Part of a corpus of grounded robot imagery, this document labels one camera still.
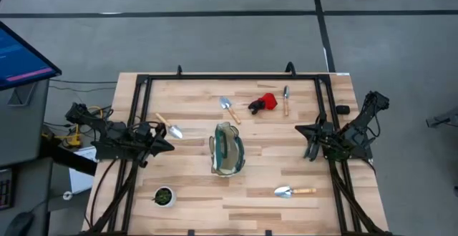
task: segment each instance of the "metal scoop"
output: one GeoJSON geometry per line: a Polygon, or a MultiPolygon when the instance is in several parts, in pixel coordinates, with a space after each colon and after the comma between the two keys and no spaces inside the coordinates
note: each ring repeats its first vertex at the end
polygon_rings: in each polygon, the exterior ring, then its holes
{"type": "Polygon", "coordinates": [[[165,124],[165,126],[167,126],[167,128],[169,129],[169,133],[170,135],[172,135],[173,137],[177,138],[177,139],[182,139],[183,138],[183,133],[181,132],[181,129],[178,128],[178,126],[176,125],[171,125],[164,117],[162,117],[162,115],[158,114],[158,113],[155,113],[156,114],[156,117],[165,124]]]}
{"type": "Polygon", "coordinates": [[[315,193],[316,189],[311,188],[311,189],[297,189],[293,190],[289,186],[285,187],[279,187],[278,189],[275,190],[275,196],[277,197],[284,197],[284,198],[290,198],[293,196],[293,194],[310,194],[310,193],[315,193]]]}

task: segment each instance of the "concrete floor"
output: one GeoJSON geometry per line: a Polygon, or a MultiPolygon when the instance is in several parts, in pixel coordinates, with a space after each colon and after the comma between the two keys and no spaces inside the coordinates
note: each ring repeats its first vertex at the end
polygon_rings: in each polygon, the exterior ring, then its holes
{"type": "MultiPolygon", "coordinates": [[[[458,9],[458,0],[321,0],[330,10],[458,9]]],[[[313,0],[2,0],[0,13],[314,10],[313,0]]],[[[61,79],[112,81],[119,72],[327,70],[314,16],[2,19],[48,57],[61,79]]],[[[369,90],[391,100],[373,145],[390,230],[399,235],[458,231],[458,139],[425,119],[458,105],[458,16],[327,16],[336,71],[350,72],[359,104],[369,90]]],[[[91,89],[94,86],[72,85],[91,89]]],[[[114,91],[49,90],[46,120],[64,122],[71,102],[105,106],[114,91]]],[[[56,167],[53,189],[68,190],[56,167]]],[[[52,213],[50,235],[79,231],[87,195],[52,213]]]]}

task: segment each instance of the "wooden handle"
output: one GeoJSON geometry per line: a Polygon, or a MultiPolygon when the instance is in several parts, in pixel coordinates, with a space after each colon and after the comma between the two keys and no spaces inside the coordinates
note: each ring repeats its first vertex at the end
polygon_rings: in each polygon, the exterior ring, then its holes
{"type": "Polygon", "coordinates": [[[232,107],[228,107],[228,111],[229,111],[229,114],[231,115],[231,117],[234,119],[234,121],[237,122],[237,124],[241,124],[242,123],[240,121],[240,119],[238,118],[237,114],[235,114],[235,112],[232,109],[232,107]]]}
{"type": "Polygon", "coordinates": [[[283,98],[283,108],[285,109],[285,116],[289,115],[289,104],[286,97],[283,98]]]}
{"type": "Polygon", "coordinates": [[[156,114],[156,117],[163,123],[165,123],[165,125],[167,127],[171,127],[172,125],[164,118],[162,117],[162,115],[158,114],[158,113],[155,113],[156,114]]]}
{"type": "Polygon", "coordinates": [[[316,192],[315,188],[293,190],[294,194],[305,194],[305,193],[315,193],[315,192],[316,192]]]}

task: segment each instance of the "wooden table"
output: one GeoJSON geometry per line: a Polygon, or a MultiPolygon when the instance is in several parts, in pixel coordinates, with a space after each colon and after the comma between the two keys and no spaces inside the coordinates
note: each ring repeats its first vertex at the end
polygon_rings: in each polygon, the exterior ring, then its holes
{"type": "MultiPolygon", "coordinates": [[[[135,73],[120,74],[111,120],[127,121],[136,76],[135,73]]],[[[336,104],[347,104],[351,108],[350,115],[339,116],[344,125],[358,114],[351,78],[331,74],[331,81],[336,104]]],[[[323,95],[328,112],[324,86],[323,95]]],[[[175,151],[150,156],[148,166],[139,171],[129,235],[186,235],[188,230],[195,230],[196,235],[264,235],[265,230],[272,230],[274,235],[340,233],[328,163],[322,156],[315,162],[304,159],[307,141],[294,129],[296,124],[313,124],[318,115],[312,81],[154,81],[147,120],[157,120],[155,112],[178,125],[184,139],[167,135],[175,151]],[[282,93],[286,84],[291,91],[288,117],[283,116],[282,93]],[[253,116],[247,106],[266,92],[275,94],[278,106],[273,111],[260,111],[253,116]],[[242,120],[237,128],[246,152],[245,167],[230,178],[210,173],[208,137],[214,133],[217,123],[235,125],[229,113],[219,105],[222,95],[232,101],[242,120]],[[155,190],[163,185],[177,193],[177,202],[172,208],[158,207],[152,201],[155,190]],[[275,197],[274,189],[284,185],[315,187],[317,193],[288,200],[275,197]]],[[[89,203],[109,163],[104,161],[98,165],[89,203]]],[[[373,171],[360,160],[350,160],[349,166],[356,199],[376,225],[387,230],[373,171]]],[[[112,200],[118,170],[119,163],[111,168],[102,183],[97,196],[96,218],[112,200]]],[[[351,230],[346,202],[345,208],[351,230]]],[[[123,212],[124,203],[118,212],[117,229],[121,228],[123,212]]]]}

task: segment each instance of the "computer screen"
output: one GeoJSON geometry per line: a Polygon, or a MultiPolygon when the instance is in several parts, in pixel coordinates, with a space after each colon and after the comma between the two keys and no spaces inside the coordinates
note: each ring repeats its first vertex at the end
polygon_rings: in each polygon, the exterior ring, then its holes
{"type": "Polygon", "coordinates": [[[0,22],[0,90],[60,74],[59,68],[0,22]]]}

